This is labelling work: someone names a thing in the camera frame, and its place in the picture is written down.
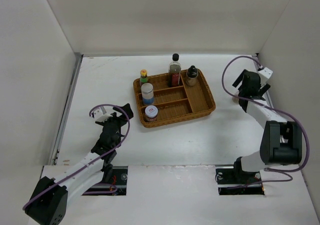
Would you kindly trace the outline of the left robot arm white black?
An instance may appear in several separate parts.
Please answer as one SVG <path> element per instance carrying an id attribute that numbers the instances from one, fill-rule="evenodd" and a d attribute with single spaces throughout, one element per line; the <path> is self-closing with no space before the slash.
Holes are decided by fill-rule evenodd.
<path id="1" fill-rule="evenodd" d="M 97 105 L 89 112 L 102 132 L 90 152 L 77 164 L 53 178 L 42 177 L 23 206 L 27 216 L 40 225 L 58 225 L 65 217 L 68 206 L 88 190 L 112 180 L 112 160 L 117 148 L 127 138 L 122 126 L 130 126 L 134 114 L 129 103 L 112 105 L 113 113 L 104 112 L 106 104 Z"/>

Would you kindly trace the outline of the red label spice jar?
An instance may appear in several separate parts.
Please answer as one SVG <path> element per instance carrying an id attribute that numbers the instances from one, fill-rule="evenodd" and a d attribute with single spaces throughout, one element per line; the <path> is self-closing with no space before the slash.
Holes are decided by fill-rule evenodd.
<path id="1" fill-rule="evenodd" d="M 145 119 L 147 122 L 155 122 L 158 117 L 158 108 L 154 105 L 148 105 L 145 110 Z"/>

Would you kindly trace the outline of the pink cap spice shaker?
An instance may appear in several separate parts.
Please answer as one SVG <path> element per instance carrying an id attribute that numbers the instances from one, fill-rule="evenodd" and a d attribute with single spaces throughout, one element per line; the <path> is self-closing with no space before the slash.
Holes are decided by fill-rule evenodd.
<path id="1" fill-rule="evenodd" d="M 236 103 L 236 104 L 238 104 L 238 103 L 239 103 L 239 99 L 238 99 L 238 98 L 236 98 L 236 97 L 233 97 L 233 98 L 232 98 L 232 101 L 233 101 L 234 103 Z"/>

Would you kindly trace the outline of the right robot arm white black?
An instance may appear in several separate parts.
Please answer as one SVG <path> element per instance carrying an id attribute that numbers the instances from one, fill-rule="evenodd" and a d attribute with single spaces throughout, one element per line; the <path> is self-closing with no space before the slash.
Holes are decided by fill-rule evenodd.
<path id="1" fill-rule="evenodd" d="M 245 69 L 232 84 L 239 86 L 240 107 L 263 128 L 259 150 L 237 158 L 233 164 L 231 175 L 238 183 L 265 168 L 299 164 L 302 160 L 302 130 L 295 121 L 288 121 L 270 110 L 263 98 L 270 85 L 262 84 L 262 75 Z"/>

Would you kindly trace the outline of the dark soy sauce bottle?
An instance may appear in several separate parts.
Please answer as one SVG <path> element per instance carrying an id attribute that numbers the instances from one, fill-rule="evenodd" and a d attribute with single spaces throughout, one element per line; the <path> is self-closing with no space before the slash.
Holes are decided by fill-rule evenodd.
<path id="1" fill-rule="evenodd" d="M 172 62 L 169 64 L 169 84 L 171 87 L 177 87 L 180 84 L 181 64 L 179 54 L 172 55 Z"/>

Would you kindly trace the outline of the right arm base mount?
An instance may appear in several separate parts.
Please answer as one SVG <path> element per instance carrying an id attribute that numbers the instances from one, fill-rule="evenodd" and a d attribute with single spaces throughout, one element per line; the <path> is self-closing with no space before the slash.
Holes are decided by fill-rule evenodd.
<path id="1" fill-rule="evenodd" d="M 215 181 L 218 194 L 221 196 L 264 195 L 260 172 L 247 172 L 236 175 L 233 167 L 218 167 L 215 169 Z"/>

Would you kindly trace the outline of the red chili sauce bottle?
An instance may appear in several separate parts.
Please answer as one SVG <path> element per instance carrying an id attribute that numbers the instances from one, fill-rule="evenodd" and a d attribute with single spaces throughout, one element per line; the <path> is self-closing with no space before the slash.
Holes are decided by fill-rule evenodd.
<path id="1" fill-rule="evenodd" d="M 140 84 L 140 86 L 142 86 L 145 83 L 148 83 L 148 72 L 146 69 L 142 69 L 140 71 L 139 84 Z"/>

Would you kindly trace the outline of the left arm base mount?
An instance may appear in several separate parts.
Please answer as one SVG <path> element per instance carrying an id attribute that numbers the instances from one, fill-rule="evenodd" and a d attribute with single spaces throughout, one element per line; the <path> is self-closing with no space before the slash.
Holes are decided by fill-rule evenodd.
<path id="1" fill-rule="evenodd" d="M 128 167 L 114 166 L 105 172 L 102 181 L 93 185 L 83 196 L 125 196 L 127 194 Z"/>

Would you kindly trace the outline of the silver lid blue jar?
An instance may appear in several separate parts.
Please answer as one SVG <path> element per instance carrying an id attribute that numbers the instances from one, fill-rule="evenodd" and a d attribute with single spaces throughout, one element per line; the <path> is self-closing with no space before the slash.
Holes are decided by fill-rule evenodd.
<path id="1" fill-rule="evenodd" d="M 152 105 L 155 101 L 154 87 L 151 83 L 144 83 L 141 86 L 142 102 L 144 105 Z"/>

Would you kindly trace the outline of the black cap pepper shaker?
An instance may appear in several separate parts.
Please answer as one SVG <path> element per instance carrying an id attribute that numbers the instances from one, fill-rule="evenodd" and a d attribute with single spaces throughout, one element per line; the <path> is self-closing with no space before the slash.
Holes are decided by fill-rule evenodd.
<path id="1" fill-rule="evenodd" d="M 187 69 L 186 72 L 186 84 L 190 87 L 193 87 L 197 83 L 197 77 L 198 77 L 198 69 L 192 65 Z"/>

